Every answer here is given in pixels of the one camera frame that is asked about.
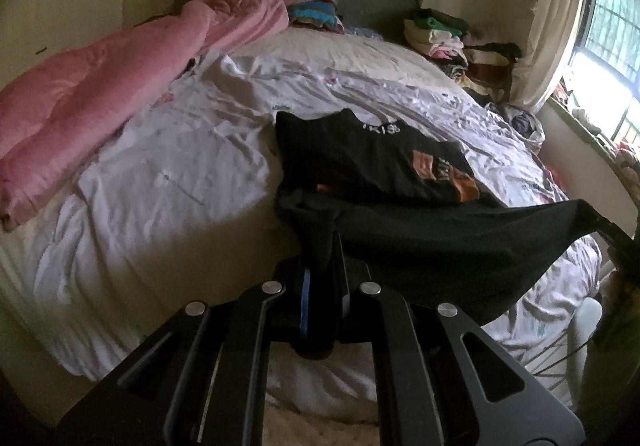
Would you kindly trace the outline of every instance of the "curtain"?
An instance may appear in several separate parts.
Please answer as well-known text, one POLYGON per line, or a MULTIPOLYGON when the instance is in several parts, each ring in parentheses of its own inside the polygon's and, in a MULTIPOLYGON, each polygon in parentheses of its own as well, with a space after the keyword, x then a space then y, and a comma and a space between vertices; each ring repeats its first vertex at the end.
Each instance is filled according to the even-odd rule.
POLYGON ((536 113, 571 57, 582 0, 538 0, 527 52, 513 68, 510 103, 536 113))

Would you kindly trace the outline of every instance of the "pink blanket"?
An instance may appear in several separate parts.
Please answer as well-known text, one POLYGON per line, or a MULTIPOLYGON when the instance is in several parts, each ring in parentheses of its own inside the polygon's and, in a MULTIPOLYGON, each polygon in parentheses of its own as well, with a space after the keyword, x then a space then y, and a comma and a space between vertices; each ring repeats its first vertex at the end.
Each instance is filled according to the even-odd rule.
POLYGON ((31 219, 191 58, 287 27, 283 0, 195 0, 163 17, 52 56, 0 92, 0 217, 31 219))

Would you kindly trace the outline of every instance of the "bed sheet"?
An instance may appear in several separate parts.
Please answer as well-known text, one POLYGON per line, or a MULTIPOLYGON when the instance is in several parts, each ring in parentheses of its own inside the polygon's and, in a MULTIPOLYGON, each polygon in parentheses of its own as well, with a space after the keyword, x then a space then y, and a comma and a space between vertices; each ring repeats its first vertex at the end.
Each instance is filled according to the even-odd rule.
MULTIPOLYGON (((233 57, 210 53, 172 92, 174 102, 132 118, 63 201, 0 237, 5 304, 67 370, 90 379, 184 302, 236 298, 297 252, 271 207, 281 174, 270 131, 277 110, 318 116, 348 106, 370 123, 402 118, 436 139, 462 141, 478 178, 507 204, 564 198, 506 123, 400 46, 286 30, 233 57), (314 48, 302 40, 314 40, 314 48), (295 63, 278 59, 278 47, 295 63)), ((526 363, 597 289, 598 262, 593 240, 581 239, 486 330, 526 363)), ((293 404, 278 381, 287 379, 282 368, 290 371, 290 360, 277 358, 272 397, 293 404)), ((353 405, 330 404, 327 415, 369 415, 370 377, 358 364, 335 360, 320 386, 348 394, 353 405)))

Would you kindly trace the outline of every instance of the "cable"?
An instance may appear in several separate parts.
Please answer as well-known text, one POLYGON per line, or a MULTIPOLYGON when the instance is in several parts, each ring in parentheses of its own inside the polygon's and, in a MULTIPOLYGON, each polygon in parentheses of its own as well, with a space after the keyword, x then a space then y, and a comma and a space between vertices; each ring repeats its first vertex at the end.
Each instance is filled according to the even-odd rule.
POLYGON ((556 365, 559 365, 560 363, 562 363, 563 361, 566 361, 567 359, 569 359, 571 356, 573 356, 574 354, 576 354, 577 352, 579 352, 580 350, 584 349, 587 345, 587 343, 589 343, 591 341, 591 338, 589 338, 587 341, 585 341, 582 345, 580 345, 577 349, 573 350, 572 352, 569 352, 564 358, 562 358, 561 360, 558 360, 555 363, 551 363, 549 366, 545 366, 545 368, 543 368, 542 370, 539 370, 538 372, 534 373, 533 376, 539 376, 540 374, 543 374, 544 372, 548 371, 550 368, 553 368, 556 365))

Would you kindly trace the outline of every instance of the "silver screw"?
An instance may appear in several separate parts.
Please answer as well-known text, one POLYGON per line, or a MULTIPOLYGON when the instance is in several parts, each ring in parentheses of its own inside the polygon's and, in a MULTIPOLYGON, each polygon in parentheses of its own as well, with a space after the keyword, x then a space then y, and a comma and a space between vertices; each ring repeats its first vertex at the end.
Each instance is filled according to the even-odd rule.
POLYGON ((192 301, 187 304, 187 307, 184 308, 184 311, 189 316, 200 316, 203 312, 205 312, 207 306, 204 305, 201 301, 192 301))
POLYGON ((376 282, 362 282, 360 284, 360 290, 365 294, 365 295, 379 295, 380 292, 382 291, 382 287, 380 287, 379 283, 376 282))
POLYGON ((277 280, 270 280, 262 284, 262 290, 267 293, 267 295, 277 295, 277 293, 282 291, 282 284, 277 280))
POLYGON ((458 314, 458 309, 452 303, 445 302, 438 305, 438 312, 445 318, 453 318, 456 314, 458 314))

